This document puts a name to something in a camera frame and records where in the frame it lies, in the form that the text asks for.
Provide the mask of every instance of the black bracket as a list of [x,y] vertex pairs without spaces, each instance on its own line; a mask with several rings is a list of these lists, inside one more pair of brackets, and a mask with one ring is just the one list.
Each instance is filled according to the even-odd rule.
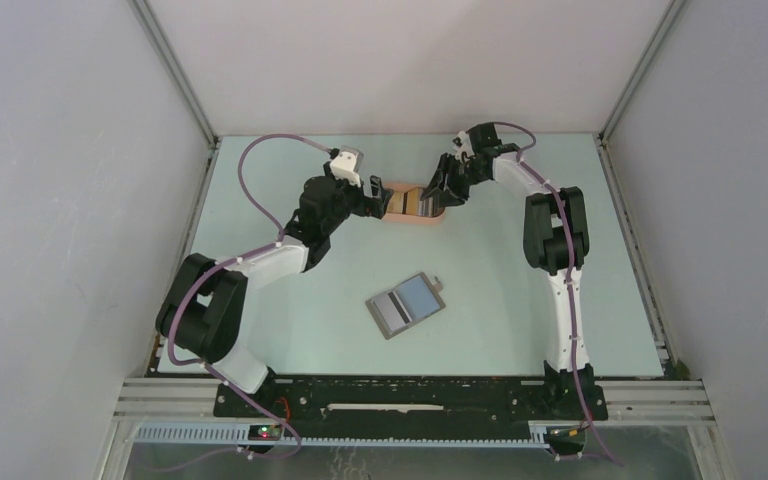
[[[467,157],[463,153],[462,158],[450,153],[441,155],[431,182],[423,191],[423,200],[436,197],[438,204],[443,207],[463,205],[469,200],[471,186],[493,180],[493,159],[518,149],[513,143],[503,144],[492,123],[476,125],[467,130],[467,134],[473,155]],[[455,138],[453,142],[461,146],[460,138]]]
[[[157,314],[155,327],[167,336],[172,319],[184,295],[196,280],[216,265],[200,253],[184,259],[172,287]],[[240,331],[248,279],[240,272],[222,269],[199,288],[199,295],[211,296],[208,305],[193,297],[184,309],[175,334],[175,344],[186,348],[208,363],[218,362],[231,351]]]
[[[567,370],[556,372],[543,362],[544,380],[539,391],[532,391],[529,403],[541,415],[557,420],[582,420],[584,412],[575,388],[573,374]],[[578,379],[584,396],[584,403],[594,420],[608,419],[608,406],[602,387],[596,385],[593,367],[588,364],[578,371]]]
[[382,218],[393,192],[383,188],[381,179],[369,179],[372,196],[363,193],[343,178],[335,178],[329,164],[323,166],[325,175],[308,179],[299,196],[299,208],[287,222],[287,235],[301,240],[308,248],[305,271],[315,267],[331,249],[330,236],[350,215]]
[[[587,215],[584,211],[584,194],[578,187],[562,188],[558,194],[564,204],[564,212],[572,234],[575,266],[584,265],[584,256],[590,251],[590,235],[587,233]],[[528,264],[541,268],[549,275],[569,265],[569,249],[562,226],[552,226],[552,216],[558,215],[558,204],[550,194],[535,193],[525,199],[522,248]]]

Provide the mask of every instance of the white enclosure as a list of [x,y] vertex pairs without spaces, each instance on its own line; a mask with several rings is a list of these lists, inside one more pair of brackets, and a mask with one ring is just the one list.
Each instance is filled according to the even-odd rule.
[[[531,153],[550,180],[591,192],[598,241],[582,289],[595,288],[582,304],[596,323],[585,335],[597,375],[625,377],[601,383],[612,395],[606,425],[687,428],[706,480],[768,476],[768,2],[44,0],[0,2],[0,478],[122,478],[135,425],[157,413],[156,392],[185,400],[174,415],[158,410],[164,421],[215,420],[213,380],[125,379],[144,375],[157,352],[155,316],[183,256],[234,255],[273,238],[253,209],[237,210],[234,166],[253,136],[356,140],[376,157],[364,178],[423,183],[433,142],[493,120],[538,132],[546,146]],[[296,147],[306,152],[264,146],[249,165],[253,189],[282,222],[319,168],[286,173]],[[326,315],[325,302],[299,294],[317,288],[352,305],[324,324],[355,336],[346,351],[399,357],[397,373],[434,374],[410,348],[458,337],[474,338],[471,349],[438,348],[429,368],[539,374],[539,322],[490,333],[470,323],[489,311],[513,324],[511,312],[535,305],[531,290],[505,290],[531,282],[506,261],[521,246],[521,223],[507,220],[521,220],[522,204],[500,206],[504,195],[486,187],[475,189],[480,212],[452,212],[448,230],[416,235],[451,249],[376,258],[378,279],[333,281],[413,233],[347,223],[330,267],[251,299],[244,334],[269,336],[252,351],[289,370],[369,373],[361,362],[334,371],[351,361],[336,354],[285,355],[285,344],[270,343],[293,322]],[[472,237],[455,231],[473,223],[481,231]],[[509,238],[488,233],[497,227]],[[333,259],[376,232],[377,244]],[[443,297],[466,298],[475,292],[452,266],[456,247],[487,243],[476,278],[498,288],[379,338],[363,311],[379,284],[439,268],[444,285],[458,277]],[[269,324],[274,317],[284,323]],[[445,321],[452,328],[432,337]],[[331,333],[292,328],[296,346]],[[357,340],[369,332],[375,338]],[[340,348],[333,336],[319,344]],[[484,363],[469,361],[489,349]],[[120,401],[126,391],[140,393]]]
[[152,2],[219,135],[599,131],[668,4]]

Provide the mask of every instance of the aluminum frame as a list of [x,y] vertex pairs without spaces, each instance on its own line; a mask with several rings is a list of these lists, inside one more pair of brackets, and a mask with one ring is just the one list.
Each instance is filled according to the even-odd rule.
[[[210,148],[215,151],[205,172],[198,200],[194,206],[189,228],[185,234],[182,258],[191,246],[192,231],[204,205],[207,187],[210,183],[218,151],[218,139],[205,115],[198,98],[190,85],[183,68],[177,60],[169,42],[163,33],[148,0],[130,0],[135,14],[143,24],[147,36],[155,46],[161,61],[169,71],[188,108],[196,119]],[[628,84],[605,124],[602,132],[595,137],[596,148],[602,162],[611,197],[617,211],[626,247],[638,280],[641,297],[652,328],[653,340],[661,357],[662,364],[676,358],[674,336],[658,309],[656,295],[652,289],[645,267],[642,248],[638,244],[633,227],[633,220],[624,201],[620,180],[611,162],[607,141],[616,129],[629,102],[633,98],[641,81],[645,78],[651,64],[659,52],[664,40],[674,27],[688,0],[673,0],[660,24],[653,33],[649,44],[634,70]],[[540,384],[540,381],[524,381],[524,384]],[[714,413],[708,402],[708,396],[701,381],[665,381],[665,380],[605,380],[597,382],[605,392],[609,418],[597,422],[603,427],[624,426],[686,426],[696,454],[697,464],[704,480],[735,478],[731,469],[728,453],[720,438],[714,419]],[[126,379],[119,401],[116,405],[108,428],[101,455],[96,467],[96,479],[122,479],[126,475],[128,459],[134,443],[158,440],[164,442],[193,442],[219,444],[234,440],[236,444],[240,433],[248,425],[272,423],[264,418],[215,418],[213,402],[219,382],[205,378],[129,378]],[[544,446],[542,433],[550,427],[574,425],[577,422],[530,422],[534,442],[497,442],[486,441],[460,443],[464,447],[515,447],[533,448]],[[225,433],[225,437],[210,438],[210,432]],[[201,435],[205,438],[194,438]],[[381,442],[364,442],[359,439],[303,439],[310,446],[342,446],[366,444],[384,446]],[[436,442],[431,446],[449,446],[447,442]],[[429,446],[415,441],[388,441],[392,446]]]
[[[540,384],[524,380],[523,384]],[[722,448],[714,413],[701,381],[603,380],[608,420],[600,427],[685,426],[705,480],[734,478]],[[131,449],[136,443],[190,443],[225,446],[253,444],[245,439],[249,426],[274,423],[265,417],[216,418],[213,405],[219,381],[205,378],[130,378],[119,395],[108,430],[96,479],[124,477]],[[462,442],[429,442],[390,439],[303,438],[315,446],[545,448],[543,434],[552,427],[578,422],[529,422],[533,440],[476,439]],[[285,439],[280,443],[291,443]]]

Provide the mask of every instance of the black mounting plate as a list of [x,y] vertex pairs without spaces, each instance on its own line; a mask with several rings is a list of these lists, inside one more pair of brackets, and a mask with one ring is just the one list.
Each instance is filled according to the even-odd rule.
[[[300,435],[314,438],[411,440],[530,439],[531,420],[581,420],[581,408],[566,414],[548,408],[540,377],[419,377],[277,375],[256,400],[285,417],[283,397]],[[593,417],[605,420],[601,388]],[[437,405],[437,410],[342,410],[334,404]],[[260,417],[230,388],[220,385],[214,416]]]

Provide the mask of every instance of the orange object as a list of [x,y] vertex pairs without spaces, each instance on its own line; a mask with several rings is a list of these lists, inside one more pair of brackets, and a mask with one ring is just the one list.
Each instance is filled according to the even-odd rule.
[[446,207],[437,207],[434,199],[420,201],[424,187],[412,183],[385,183],[384,188],[393,191],[382,220],[410,223],[413,225],[437,225],[443,221]]

